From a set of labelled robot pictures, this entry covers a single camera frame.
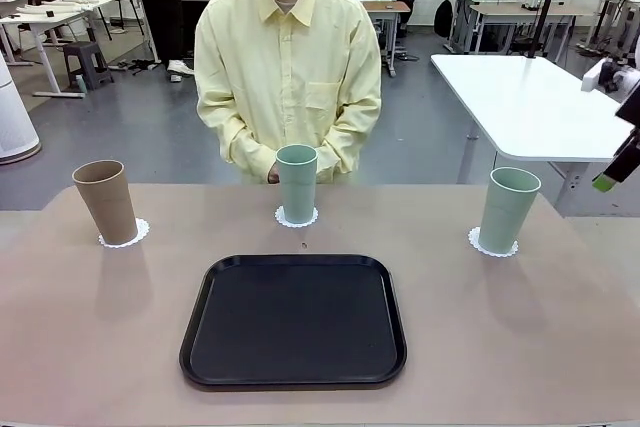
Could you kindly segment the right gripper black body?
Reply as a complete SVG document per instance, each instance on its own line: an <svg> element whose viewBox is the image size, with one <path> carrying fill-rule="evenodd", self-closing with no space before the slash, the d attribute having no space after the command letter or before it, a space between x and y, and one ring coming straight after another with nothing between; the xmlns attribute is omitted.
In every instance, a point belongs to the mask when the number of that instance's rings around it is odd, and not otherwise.
<svg viewBox="0 0 640 427"><path fill-rule="evenodd" d="M630 94L621 104L615 113L620 118L635 128L640 127L640 94Z"/></svg>

